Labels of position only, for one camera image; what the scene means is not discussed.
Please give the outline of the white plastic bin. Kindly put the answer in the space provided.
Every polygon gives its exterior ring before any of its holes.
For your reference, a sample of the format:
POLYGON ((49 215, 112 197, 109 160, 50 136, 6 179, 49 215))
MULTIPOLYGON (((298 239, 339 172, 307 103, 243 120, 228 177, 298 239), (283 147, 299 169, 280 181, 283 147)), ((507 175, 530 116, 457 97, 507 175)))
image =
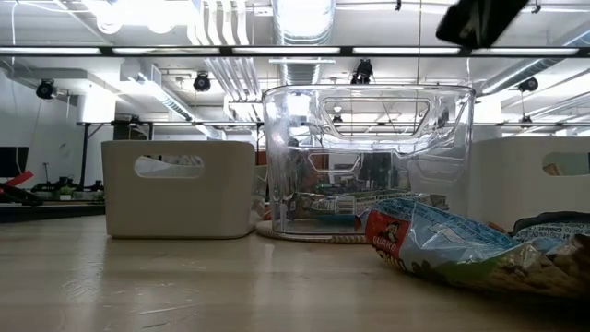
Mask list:
POLYGON ((590 213, 590 137, 511 136, 472 146, 470 218, 505 230, 544 212, 590 213), (556 163, 562 176, 543 167, 556 163))

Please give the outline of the light grey plastic bin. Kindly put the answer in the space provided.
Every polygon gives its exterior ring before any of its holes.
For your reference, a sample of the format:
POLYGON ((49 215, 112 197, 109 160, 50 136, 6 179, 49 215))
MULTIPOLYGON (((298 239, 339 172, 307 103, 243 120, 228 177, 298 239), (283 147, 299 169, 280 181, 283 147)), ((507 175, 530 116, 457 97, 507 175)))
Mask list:
POLYGON ((101 154, 113 239, 235 239, 254 229, 248 142, 113 140, 101 154))

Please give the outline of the black machine part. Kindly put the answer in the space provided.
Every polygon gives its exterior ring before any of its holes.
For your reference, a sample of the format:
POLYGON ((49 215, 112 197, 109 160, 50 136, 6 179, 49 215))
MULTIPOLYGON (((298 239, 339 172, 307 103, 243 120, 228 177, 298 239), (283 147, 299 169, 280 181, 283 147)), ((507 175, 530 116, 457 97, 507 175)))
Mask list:
POLYGON ((15 203, 28 207, 37 207, 41 206, 43 201, 26 190, 10 184, 0 183, 0 203, 15 203))

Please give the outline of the clear plastic bin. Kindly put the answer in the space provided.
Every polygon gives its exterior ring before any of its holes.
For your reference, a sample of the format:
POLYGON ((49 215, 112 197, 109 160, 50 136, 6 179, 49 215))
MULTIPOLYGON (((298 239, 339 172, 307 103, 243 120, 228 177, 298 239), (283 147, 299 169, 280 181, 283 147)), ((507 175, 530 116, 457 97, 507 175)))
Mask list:
POLYGON ((468 205, 475 94, 445 85, 284 86, 263 97, 272 229, 363 235, 356 221, 288 219, 296 193, 396 189, 468 205))

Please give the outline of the red bar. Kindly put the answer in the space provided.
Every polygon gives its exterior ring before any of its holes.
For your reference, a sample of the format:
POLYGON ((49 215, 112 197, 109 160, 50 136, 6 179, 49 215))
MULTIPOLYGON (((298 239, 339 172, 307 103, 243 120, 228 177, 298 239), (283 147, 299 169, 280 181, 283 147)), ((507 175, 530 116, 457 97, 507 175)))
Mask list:
POLYGON ((15 176, 14 178, 11 178, 8 181, 6 181, 6 185, 18 186, 20 184, 25 183, 27 180, 31 179, 32 177, 33 177, 33 173, 31 171, 25 171, 25 172, 15 176))

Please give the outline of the black monitor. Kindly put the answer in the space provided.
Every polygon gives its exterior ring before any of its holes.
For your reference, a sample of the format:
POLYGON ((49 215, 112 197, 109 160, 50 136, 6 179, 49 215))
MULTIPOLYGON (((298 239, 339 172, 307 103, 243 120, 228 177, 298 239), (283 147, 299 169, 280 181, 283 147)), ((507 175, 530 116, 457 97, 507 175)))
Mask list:
POLYGON ((0 147, 0 178, 15 177, 26 170, 28 147, 0 147))

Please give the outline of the black overhead frame beam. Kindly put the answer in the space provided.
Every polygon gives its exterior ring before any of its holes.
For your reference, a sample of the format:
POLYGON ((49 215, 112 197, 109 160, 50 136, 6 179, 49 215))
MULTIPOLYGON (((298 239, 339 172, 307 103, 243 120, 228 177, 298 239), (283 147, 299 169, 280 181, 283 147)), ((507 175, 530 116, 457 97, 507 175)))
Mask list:
POLYGON ((590 58, 590 47, 494 47, 471 51, 442 46, 7 46, 0 56, 15 57, 457 57, 590 58))

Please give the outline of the blue-ended Quaker granola bar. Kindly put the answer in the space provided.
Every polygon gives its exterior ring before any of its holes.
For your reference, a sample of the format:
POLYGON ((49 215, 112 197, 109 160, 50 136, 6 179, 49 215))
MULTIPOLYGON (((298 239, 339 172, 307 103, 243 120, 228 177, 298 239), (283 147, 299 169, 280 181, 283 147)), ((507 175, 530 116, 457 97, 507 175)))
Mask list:
POLYGON ((396 189, 345 193, 327 196, 312 193, 296 193, 286 204, 288 219, 322 219, 345 222, 346 219, 362 219, 362 215, 380 202, 393 198, 417 200, 420 203, 448 210, 445 196, 400 191, 396 189))

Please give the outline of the black frame rail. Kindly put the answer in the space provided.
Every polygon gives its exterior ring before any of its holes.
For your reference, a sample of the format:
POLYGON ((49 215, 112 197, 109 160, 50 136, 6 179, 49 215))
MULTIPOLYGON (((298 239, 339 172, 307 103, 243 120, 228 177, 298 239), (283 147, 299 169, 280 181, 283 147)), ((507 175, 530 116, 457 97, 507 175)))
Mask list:
POLYGON ((104 205, 43 205, 37 207, 0 205, 0 224, 45 219, 68 219, 105 214, 104 205))

